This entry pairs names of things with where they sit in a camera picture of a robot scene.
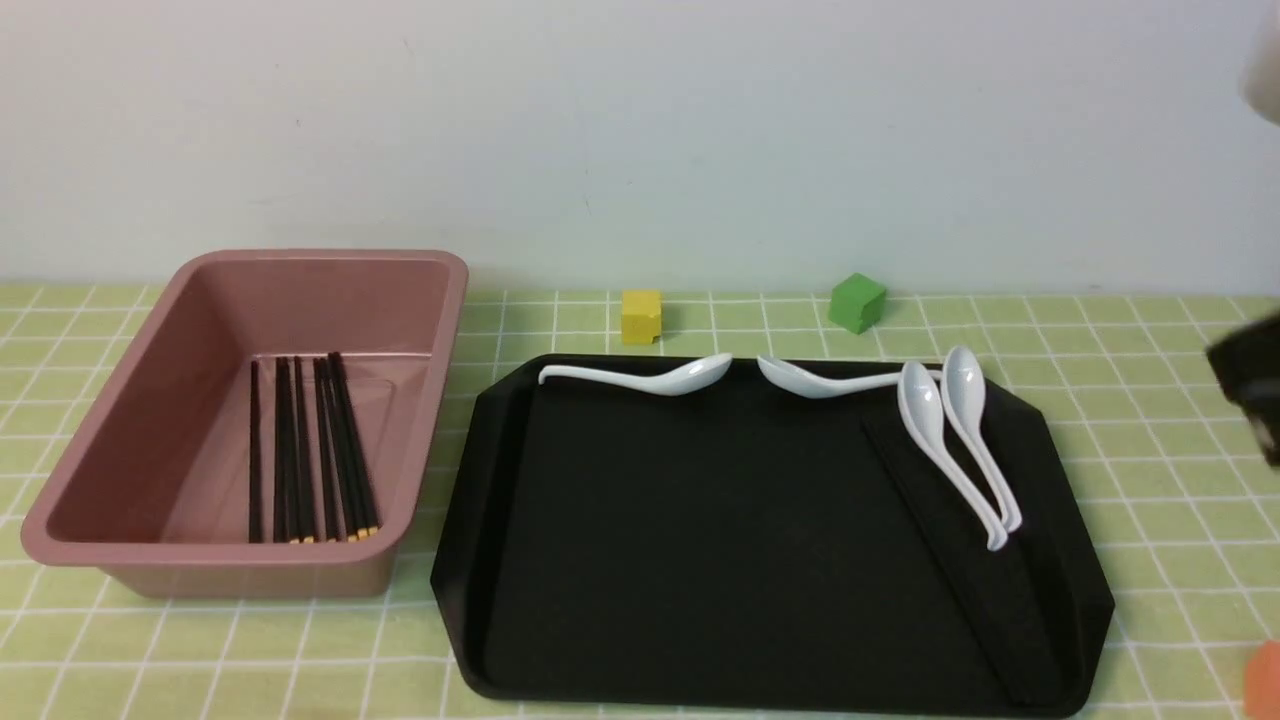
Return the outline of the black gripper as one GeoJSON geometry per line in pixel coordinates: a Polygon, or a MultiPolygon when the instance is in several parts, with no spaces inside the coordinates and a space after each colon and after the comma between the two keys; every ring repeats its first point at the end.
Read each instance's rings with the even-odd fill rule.
{"type": "Polygon", "coordinates": [[[1206,357],[1225,398],[1238,406],[1265,461],[1279,466],[1279,315],[1229,332],[1212,342],[1206,357]]]}

